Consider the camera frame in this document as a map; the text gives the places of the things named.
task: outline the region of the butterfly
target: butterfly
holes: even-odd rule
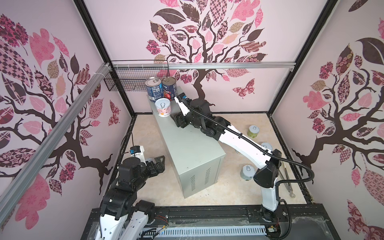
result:
[[[109,118],[109,121],[108,121],[108,126],[112,125],[112,124],[117,124],[119,122],[119,113],[120,113],[120,110],[118,107],[115,107],[115,104],[110,100],[109,101],[109,104],[111,106],[111,110],[112,110],[112,116]]]
[[[255,88],[253,87],[254,84],[255,84],[255,79],[252,79],[251,81],[249,81],[247,83],[245,88],[234,88],[232,90],[234,90],[236,93],[239,94],[240,97],[242,97],[244,99],[244,96],[247,93],[253,93],[254,94],[254,92],[253,92],[255,90]]]

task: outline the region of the aluminum rail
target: aluminum rail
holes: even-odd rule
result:
[[[35,154],[26,163],[20,173],[15,177],[11,184],[0,197],[0,223],[7,219],[13,208],[24,195],[31,183],[35,180],[36,175],[41,170],[41,167],[47,161],[52,151],[63,138],[72,122],[76,119],[81,109],[85,106],[88,99],[91,97],[97,85],[104,79],[104,76],[110,71],[109,64],[103,63],[97,72],[89,80],[80,95],[72,103],[71,107],[66,111],[63,117],[59,120],[51,133],[37,148]]]
[[[127,64],[124,61],[117,63],[112,61],[114,68],[168,68],[170,70],[177,69],[230,69],[230,68],[294,68],[295,62],[258,62],[258,63],[170,63],[170,64],[156,64],[156,63],[133,63]]]

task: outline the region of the wire mesh basket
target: wire mesh basket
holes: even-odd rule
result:
[[[113,61],[114,71],[109,72],[104,82],[109,91],[118,91],[116,82],[120,81],[125,91],[147,91],[145,80],[150,77],[169,76],[168,61],[124,60]]]

